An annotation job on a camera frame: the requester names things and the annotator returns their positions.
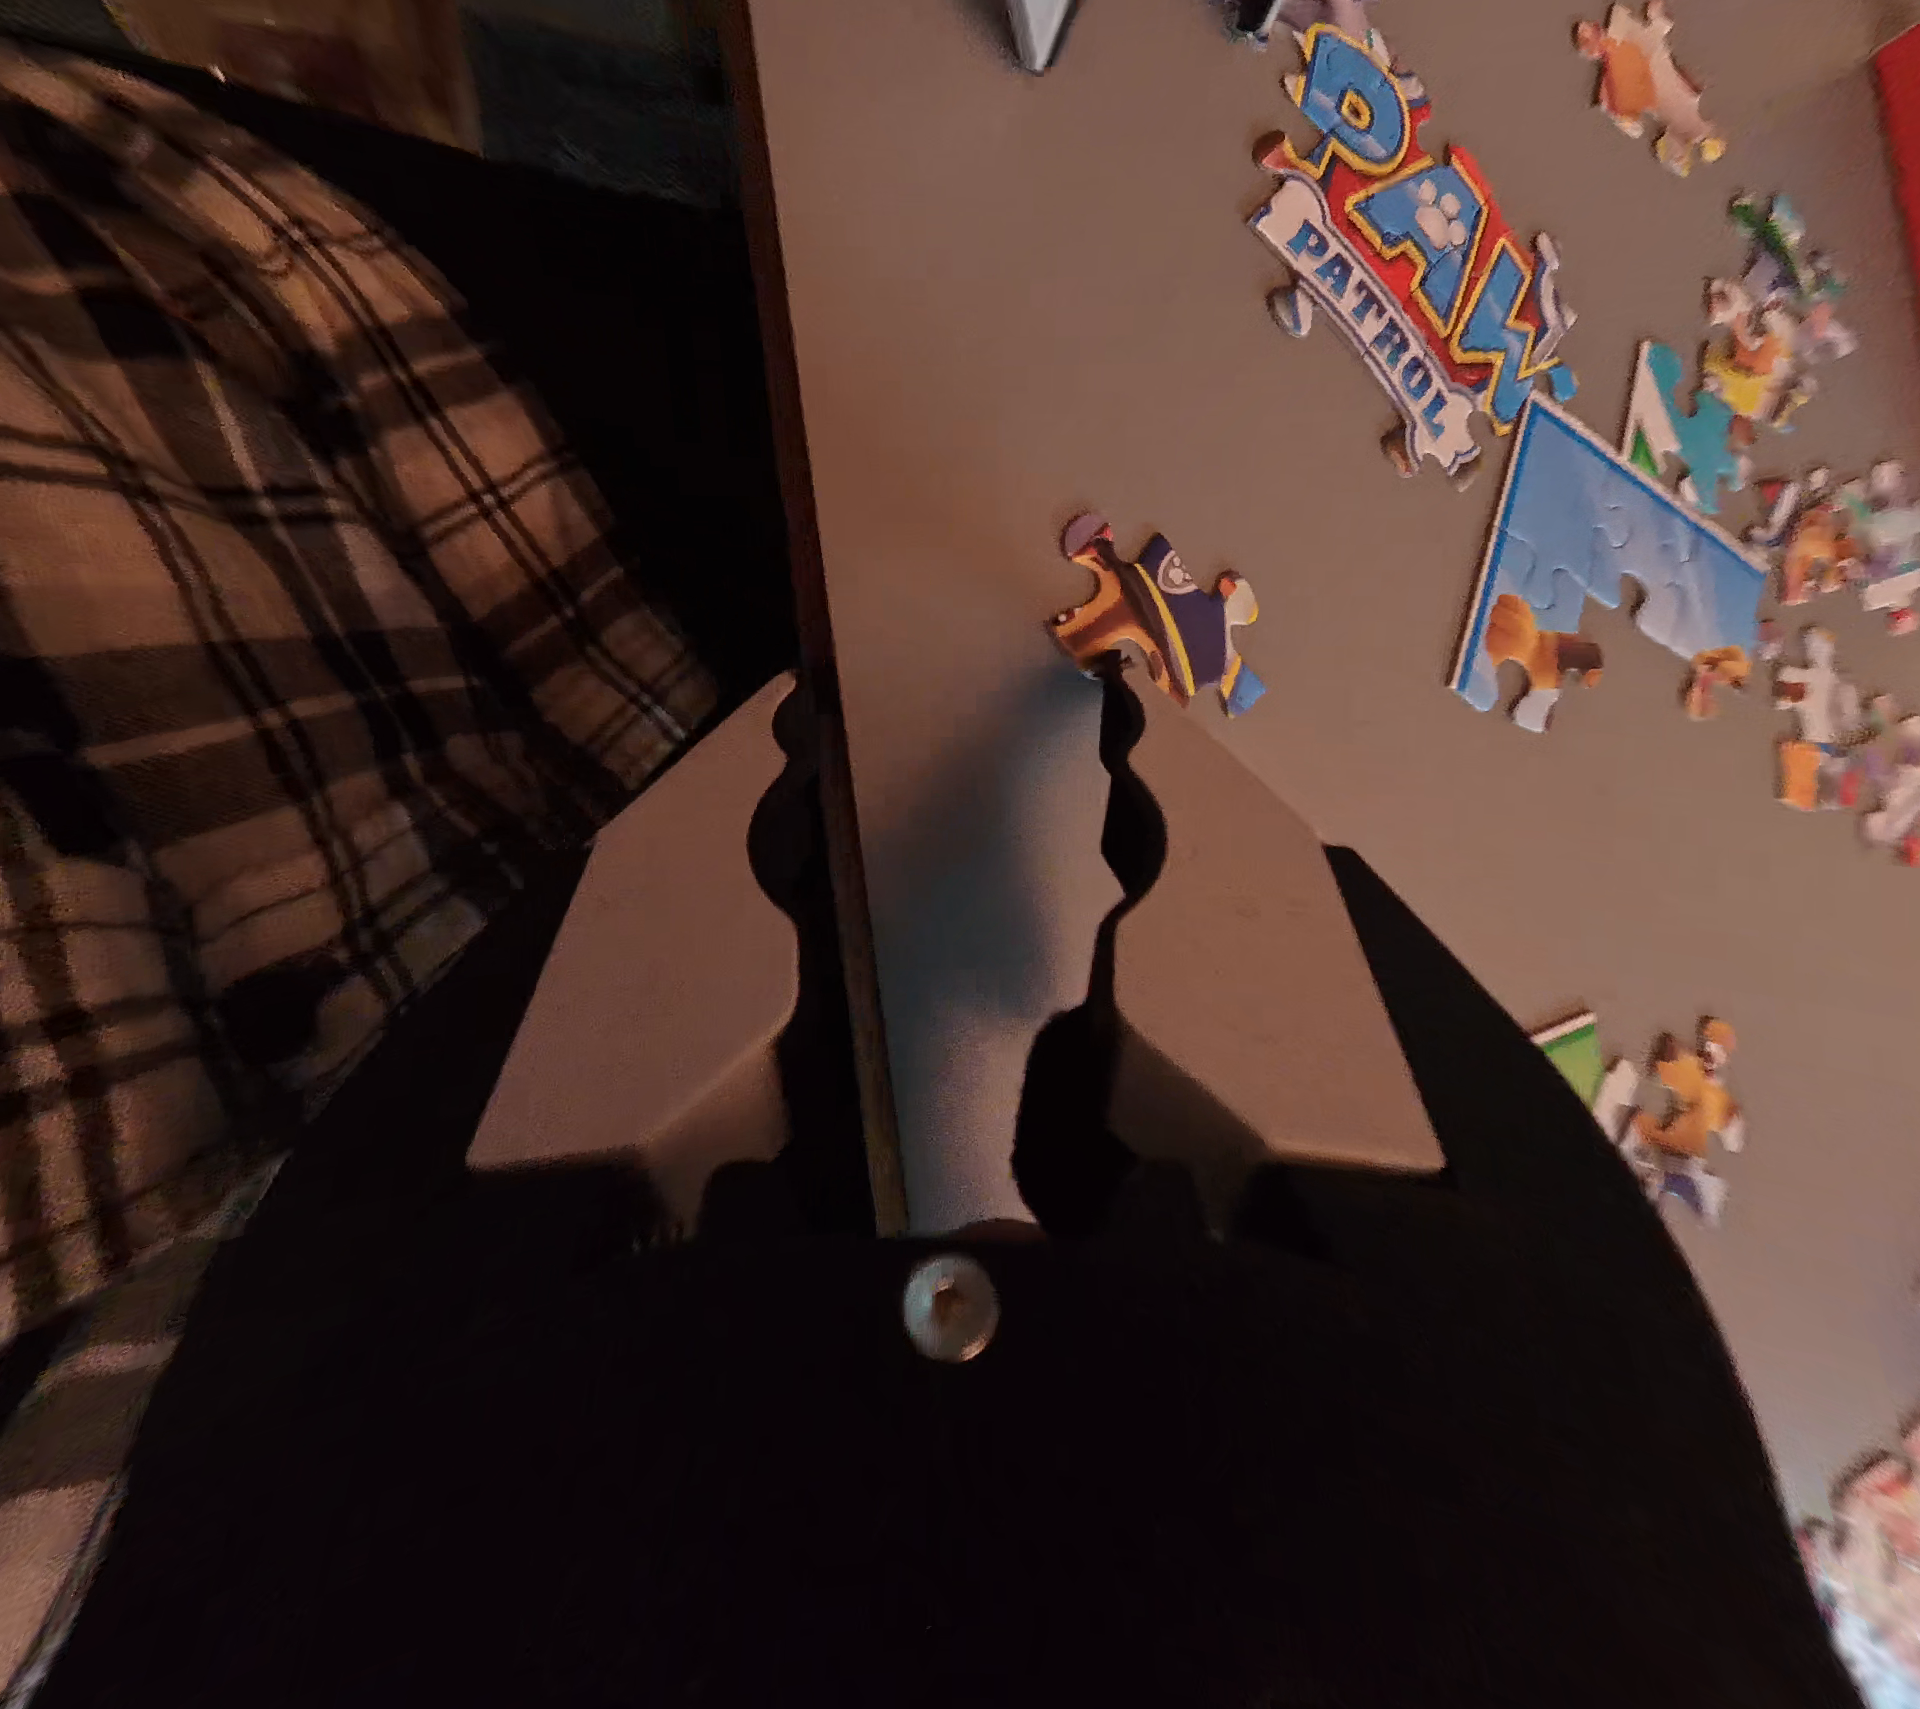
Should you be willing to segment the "orange dog face puzzle piece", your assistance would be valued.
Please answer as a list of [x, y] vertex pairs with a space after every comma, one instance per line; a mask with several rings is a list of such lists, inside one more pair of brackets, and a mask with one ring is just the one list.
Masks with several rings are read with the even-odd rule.
[[1741, 538], [1766, 563], [1782, 605], [1806, 604], [1857, 578], [1861, 549], [1853, 524], [1863, 500], [1857, 478], [1811, 464], [1799, 473], [1762, 476], [1755, 491], [1760, 517]]

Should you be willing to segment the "assembled light blue puzzle section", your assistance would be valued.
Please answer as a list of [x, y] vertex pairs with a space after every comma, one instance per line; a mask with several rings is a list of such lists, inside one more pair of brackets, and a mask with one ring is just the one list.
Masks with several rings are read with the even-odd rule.
[[1568, 408], [1524, 403], [1460, 627], [1450, 688], [1541, 734], [1570, 688], [1606, 667], [1588, 605], [1627, 607], [1635, 631], [1689, 667], [1760, 657], [1764, 569]]

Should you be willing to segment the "white orange red puzzle piece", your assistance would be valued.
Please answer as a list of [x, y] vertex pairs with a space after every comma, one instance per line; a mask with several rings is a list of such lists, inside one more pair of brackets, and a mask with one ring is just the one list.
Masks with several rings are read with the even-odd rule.
[[1799, 813], [1860, 810], [1885, 772], [1901, 719], [1896, 701], [1860, 691], [1820, 624], [1799, 627], [1795, 660], [1775, 662], [1771, 701], [1788, 715], [1775, 742], [1775, 799]]

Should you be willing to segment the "navy orange puzzle piece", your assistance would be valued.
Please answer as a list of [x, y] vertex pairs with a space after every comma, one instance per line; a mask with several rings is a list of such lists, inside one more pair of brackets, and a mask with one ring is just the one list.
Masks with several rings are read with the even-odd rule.
[[1254, 583], [1223, 569], [1212, 585], [1193, 578], [1163, 534], [1121, 557], [1110, 524], [1082, 512], [1059, 531], [1059, 552], [1092, 576], [1083, 601], [1047, 616], [1045, 630], [1083, 672], [1120, 649], [1134, 649], [1150, 682], [1177, 706], [1212, 688], [1225, 715], [1242, 715], [1265, 693], [1236, 634], [1257, 621]]

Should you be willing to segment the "plaid shirt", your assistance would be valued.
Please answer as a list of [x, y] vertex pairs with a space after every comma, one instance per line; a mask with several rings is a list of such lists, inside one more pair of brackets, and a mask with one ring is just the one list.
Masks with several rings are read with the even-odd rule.
[[222, 1241], [706, 666], [437, 271], [142, 76], [4, 42], [4, 1705]]

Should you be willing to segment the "orange fur puzzle piece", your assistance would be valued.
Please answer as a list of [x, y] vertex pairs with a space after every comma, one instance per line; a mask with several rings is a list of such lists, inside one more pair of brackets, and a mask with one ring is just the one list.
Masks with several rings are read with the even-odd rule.
[[1573, 49], [1595, 64], [1593, 106], [1676, 175], [1723, 158], [1726, 136], [1701, 107], [1704, 89], [1672, 52], [1665, 0], [1637, 9], [1611, 1], [1571, 24]]

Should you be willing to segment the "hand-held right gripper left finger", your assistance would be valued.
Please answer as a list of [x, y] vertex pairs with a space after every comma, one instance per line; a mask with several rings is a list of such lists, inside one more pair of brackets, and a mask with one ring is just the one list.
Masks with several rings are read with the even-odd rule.
[[593, 837], [468, 1168], [635, 1173], [689, 1234], [716, 1170], [779, 1151], [801, 959], [750, 830], [790, 772], [776, 719], [796, 690], [769, 677]]

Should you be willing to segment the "navy white puzzle piece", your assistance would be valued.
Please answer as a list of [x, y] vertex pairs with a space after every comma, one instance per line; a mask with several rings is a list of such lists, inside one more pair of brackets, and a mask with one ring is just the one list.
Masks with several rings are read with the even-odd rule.
[[1728, 1183], [1705, 1159], [1637, 1142], [1634, 1161], [1650, 1202], [1655, 1207], [1672, 1202], [1705, 1227], [1722, 1224]]

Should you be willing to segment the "green purple puzzle piece pair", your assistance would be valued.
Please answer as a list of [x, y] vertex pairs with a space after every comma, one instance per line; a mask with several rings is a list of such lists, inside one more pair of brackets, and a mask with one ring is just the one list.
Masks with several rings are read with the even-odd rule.
[[1832, 258], [1806, 240], [1806, 223], [1788, 196], [1741, 192], [1732, 198], [1728, 216], [1749, 246], [1739, 284], [1755, 304], [1834, 304], [1845, 290]]

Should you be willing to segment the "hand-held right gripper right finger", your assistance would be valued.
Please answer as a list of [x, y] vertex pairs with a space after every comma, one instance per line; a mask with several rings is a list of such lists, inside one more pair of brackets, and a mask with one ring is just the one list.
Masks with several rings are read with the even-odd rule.
[[1132, 666], [1095, 666], [1116, 884], [1025, 1056], [1011, 1173], [1053, 1236], [1144, 1168], [1213, 1232], [1274, 1168], [1427, 1178], [1443, 1151], [1317, 835]]

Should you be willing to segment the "teal green corner puzzle piece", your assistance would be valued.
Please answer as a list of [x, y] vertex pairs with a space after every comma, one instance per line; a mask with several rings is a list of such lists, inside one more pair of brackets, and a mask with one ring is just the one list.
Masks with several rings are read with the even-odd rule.
[[1747, 458], [1736, 448], [1736, 413], [1668, 342], [1637, 342], [1617, 452], [1639, 473], [1701, 515], [1739, 491]]

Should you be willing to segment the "white teal purple puzzle piece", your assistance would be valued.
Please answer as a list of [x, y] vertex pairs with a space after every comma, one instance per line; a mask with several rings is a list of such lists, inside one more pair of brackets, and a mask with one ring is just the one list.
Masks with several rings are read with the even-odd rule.
[[1853, 520], [1861, 605], [1880, 614], [1890, 634], [1915, 634], [1918, 498], [1899, 458], [1872, 464]]

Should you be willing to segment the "assembled logo puzzle section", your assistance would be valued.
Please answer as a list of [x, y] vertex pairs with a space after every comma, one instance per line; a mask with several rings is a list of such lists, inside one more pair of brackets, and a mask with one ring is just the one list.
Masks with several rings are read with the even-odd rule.
[[1427, 147], [1427, 91], [1377, 35], [1317, 21], [1296, 39], [1286, 91], [1311, 142], [1262, 150], [1248, 218], [1280, 268], [1265, 312], [1296, 340], [1322, 319], [1355, 353], [1393, 409], [1398, 472], [1464, 481], [1478, 426], [1505, 436], [1535, 391], [1575, 393], [1557, 243], [1507, 222], [1466, 147]]

